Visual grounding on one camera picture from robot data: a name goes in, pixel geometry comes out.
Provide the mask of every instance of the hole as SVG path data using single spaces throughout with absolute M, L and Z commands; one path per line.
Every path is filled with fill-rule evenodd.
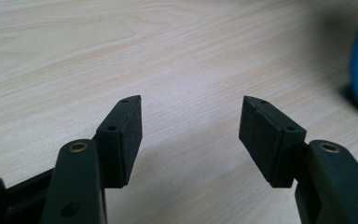
M 116 127 L 115 126 L 109 126 L 109 127 L 107 127 L 107 130 L 112 132 L 112 131 L 116 130 Z
M 61 210 L 62 217 L 72 217 L 80 210 L 78 203 L 69 203 Z
M 86 143 L 74 143 L 71 146 L 69 146 L 69 151 L 71 152 L 79 152 L 86 149 L 89 145 Z
M 328 152 L 333 152 L 333 153 L 338 153 L 339 152 L 339 148 L 330 145 L 330 144 L 326 144 L 326 143 L 322 143 L 320 144 L 320 147 L 324 150 L 324 151 L 328 151 Z

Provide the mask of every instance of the black plastic arm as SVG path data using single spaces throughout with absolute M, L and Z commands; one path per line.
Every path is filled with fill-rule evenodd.
M 240 140 L 273 188 L 296 188 L 302 223 L 358 223 L 358 162 L 336 143 L 304 143 L 306 131 L 270 103 L 243 98 Z
M 62 147 L 56 168 L 9 189 L 0 179 L 0 223 L 104 223 L 104 189 L 130 181 L 143 135 L 141 101 L 120 100 L 92 140 Z

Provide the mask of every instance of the light wood tabletop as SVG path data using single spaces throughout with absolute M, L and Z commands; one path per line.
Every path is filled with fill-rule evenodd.
M 244 95 L 358 160 L 348 89 L 358 1 L 0 1 L 0 177 L 6 187 L 91 138 L 142 95 L 130 184 L 109 223 L 300 223 L 239 140 Z

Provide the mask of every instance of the wood grain surface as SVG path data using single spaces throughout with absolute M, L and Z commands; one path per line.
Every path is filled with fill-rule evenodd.
M 299 223 L 238 138 L 241 100 L 270 101 L 358 160 L 349 67 L 358 1 L 0 1 L 0 177 L 10 187 L 143 98 L 130 184 L 110 223 Z

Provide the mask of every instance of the metal screw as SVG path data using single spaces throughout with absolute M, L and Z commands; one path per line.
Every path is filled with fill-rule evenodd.
M 71 146 L 69 146 L 69 151 L 70 152 L 81 152 L 88 147 L 89 147 L 89 145 L 87 145 L 87 143 L 82 143 L 82 142 L 73 143 Z
M 324 151 L 331 152 L 331 153 L 338 153 L 340 151 L 338 147 L 335 147 L 328 143 L 321 143 L 319 147 L 321 147 Z

